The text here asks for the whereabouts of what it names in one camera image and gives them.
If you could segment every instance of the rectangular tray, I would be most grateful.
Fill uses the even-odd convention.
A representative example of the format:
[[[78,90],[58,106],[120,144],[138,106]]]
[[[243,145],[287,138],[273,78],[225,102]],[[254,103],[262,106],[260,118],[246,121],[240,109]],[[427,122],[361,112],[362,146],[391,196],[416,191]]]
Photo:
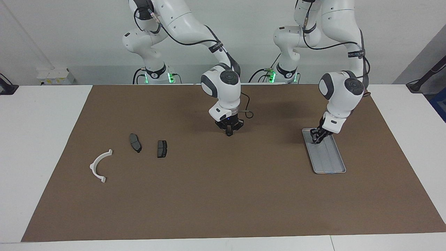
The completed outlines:
[[[345,165],[333,136],[326,137],[316,145],[311,137],[312,129],[304,128],[302,133],[314,172],[317,174],[345,173]]]

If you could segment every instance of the blue object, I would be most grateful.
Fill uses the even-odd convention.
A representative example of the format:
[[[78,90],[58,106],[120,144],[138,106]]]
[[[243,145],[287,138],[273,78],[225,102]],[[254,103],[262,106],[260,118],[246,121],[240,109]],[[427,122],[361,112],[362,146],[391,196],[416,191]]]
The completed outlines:
[[[446,122],[446,88],[444,88],[429,102],[440,117],[442,117],[443,121]]]

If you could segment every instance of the white table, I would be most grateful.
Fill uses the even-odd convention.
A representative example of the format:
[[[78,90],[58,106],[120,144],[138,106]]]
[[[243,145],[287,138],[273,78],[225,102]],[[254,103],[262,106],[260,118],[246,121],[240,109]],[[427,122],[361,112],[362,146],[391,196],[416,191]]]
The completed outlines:
[[[22,86],[0,96],[0,251],[444,251],[446,233],[19,243],[91,86]],[[421,94],[373,85],[372,98],[446,221],[446,124]]]

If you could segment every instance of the metal tray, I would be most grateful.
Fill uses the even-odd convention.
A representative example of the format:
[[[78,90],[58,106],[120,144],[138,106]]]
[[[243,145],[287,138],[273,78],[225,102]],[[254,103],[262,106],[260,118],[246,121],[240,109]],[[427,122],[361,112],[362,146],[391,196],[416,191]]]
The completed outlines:
[[[304,128],[302,133],[314,172],[317,174],[345,173],[345,165],[333,136],[326,137],[316,145],[311,138],[312,129]]]

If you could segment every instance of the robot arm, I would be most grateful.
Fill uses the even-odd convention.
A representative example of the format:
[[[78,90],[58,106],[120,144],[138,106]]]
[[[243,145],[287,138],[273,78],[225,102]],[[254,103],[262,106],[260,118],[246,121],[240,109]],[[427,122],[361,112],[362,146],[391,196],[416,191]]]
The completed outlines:
[[[299,0],[294,13],[299,26],[280,27],[275,33],[274,41],[282,51],[276,69],[287,83],[292,82],[299,61],[297,48],[323,50],[334,47],[313,48],[321,38],[315,21],[319,11],[322,12],[324,34],[339,42],[335,46],[345,45],[347,48],[350,70],[326,73],[319,82],[319,90],[328,100],[328,105],[319,127],[311,132],[316,144],[341,131],[368,86],[368,61],[354,9],[354,0]]]
[[[129,3],[135,14],[140,13],[137,16],[140,20],[136,21],[138,26],[151,38],[159,36],[162,41],[169,36],[175,42],[186,46],[203,44],[217,58],[219,64],[201,77],[205,93],[218,99],[209,114],[221,129],[226,130],[228,136],[231,136],[234,130],[240,129],[243,126],[243,120],[238,119],[240,67],[212,30],[193,16],[184,0],[129,0]],[[148,54],[148,47],[154,43],[144,44],[146,48],[143,50]],[[155,54],[156,52],[150,53],[146,65],[155,64],[158,59],[156,67],[161,66],[161,61]]]

